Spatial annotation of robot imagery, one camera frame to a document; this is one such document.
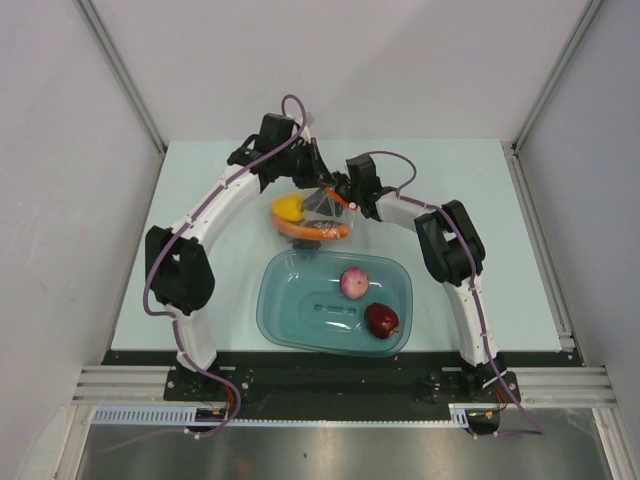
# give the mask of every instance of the stainless steel panel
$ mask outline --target stainless steel panel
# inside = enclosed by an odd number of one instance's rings
[[[517,411],[503,428],[526,427]],[[91,428],[79,478],[145,479],[607,479],[590,410],[539,410],[544,437],[473,441],[464,431],[230,427],[208,439],[171,433],[111,453],[155,428]]]

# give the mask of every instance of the red apple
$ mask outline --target red apple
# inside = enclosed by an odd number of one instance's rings
[[[389,338],[398,331],[400,321],[396,312],[381,303],[372,303],[364,312],[367,328],[378,338]]]

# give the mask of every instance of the orange wire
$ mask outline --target orange wire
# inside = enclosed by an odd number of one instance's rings
[[[498,405],[504,403],[504,407],[501,407],[500,410],[498,410],[499,412],[502,412],[509,405],[509,400],[507,399],[507,397],[505,397],[504,393],[502,393],[502,390],[500,389],[496,390],[496,396],[498,397]]]

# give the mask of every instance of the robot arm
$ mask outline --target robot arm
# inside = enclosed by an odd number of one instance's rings
[[[381,221],[395,223],[396,225],[400,225],[401,227],[411,230],[412,232],[416,232],[417,228],[425,223],[425,216],[427,219],[432,219],[435,218],[434,215],[437,215],[433,211],[429,211],[428,209],[426,209],[424,206],[409,203],[397,198],[396,194],[393,192],[381,197],[380,200],[376,202],[376,206]],[[434,226],[436,228],[431,229],[430,231],[436,239],[440,239],[442,232],[438,228],[438,225]],[[434,243],[436,243],[431,241],[426,236],[426,234],[424,236],[424,239],[423,237],[420,238],[421,244],[430,243],[430,245],[433,245]],[[426,254],[424,251],[425,248],[423,248],[425,263],[427,264],[427,268],[429,269],[429,271],[432,272],[433,269],[437,268],[437,266],[434,265],[434,259],[437,258],[437,254],[435,253],[435,251],[433,251],[433,248],[426,247],[426,249],[432,250],[432,252],[430,252],[431,254]],[[468,364],[473,366],[488,363],[489,359],[484,350],[484,346],[482,345],[482,333],[480,331],[480,319],[478,317],[478,310],[475,308],[475,304],[471,295],[471,287],[469,284],[470,278],[467,277],[465,279],[461,279],[459,285],[455,285],[454,283],[450,283],[446,280],[442,281],[440,280],[440,278],[442,277],[440,276],[436,279],[442,283],[442,286],[447,292],[449,302],[451,302],[453,316],[456,321],[458,336],[460,337],[460,356]],[[482,308],[484,309],[484,303],[482,302],[482,276],[480,275],[478,275],[475,279],[475,288],[478,292],[478,295],[480,296]],[[496,345],[493,339],[493,335],[491,335],[490,331],[487,332],[487,337],[489,339],[491,354],[495,358],[498,353],[498,346]]]
[[[206,320],[198,315],[215,286],[207,259],[208,252],[215,239],[241,208],[258,196],[269,183],[286,176],[291,177],[299,188],[329,186],[346,202],[353,202],[360,207],[366,218],[395,223],[416,232],[427,269],[434,279],[443,283],[451,302],[460,335],[462,358],[474,372],[480,387],[493,381],[495,375],[487,368],[489,359],[482,345],[483,334],[470,290],[471,267],[459,242],[455,238],[446,240],[447,222],[438,212],[398,198],[395,188],[383,187],[376,175],[375,163],[369,155],[347,160],[348,176],[340,172],[331,174],[322,162],[315,139],[307,141],[301,138],[292,147],[264,164],[252,168],[232,182],[226,181],[242,167],[280,145],[292,135],[295,128],[293,120],[288,117],[266,115],[260,134],[249,137],[230,156],[227,162],[229,166],[220,183],[214,187],[224,188],[215,202],[202,210],[195,221],[191,220],[191,212],[169,229],[153,227],[147,233],[145,246],[148,275],[151,265],[173,232],[182,228],[185,223],[189,225],[171,248],[170,254],[160,263],[151,289],[156,299],[176,314],[180,336],[190,357],[197,365],[206,369],[216,356]],[[203,202],[204,200],[199,202],[194,211],[201,209]],[[462,232],[472,250],[477,273],[480,273],[484,247],[464,207],[460,202],[453,201],[442,208]],[[476,276],[475,288],[482,298],[480,276]],[[493,336],[487,332],[487,337],[492,357],[496,357],[498,348]],[[191,368],[182,361],[180,355],[178,359],[185,367]]]

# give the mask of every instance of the black metal base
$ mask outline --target black metal base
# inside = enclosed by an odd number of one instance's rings
[[[313,353],[221,352],[209,369],[240,391],[239,418],[262,420],[448,420],[448,403],[497,403],[498,382],[474,388],[468,373],[442,371],[416,354],[383,359]],[[519,398],[513,372],[505,375]],[[224,402],[220,385],[175,363],[167,401]]]

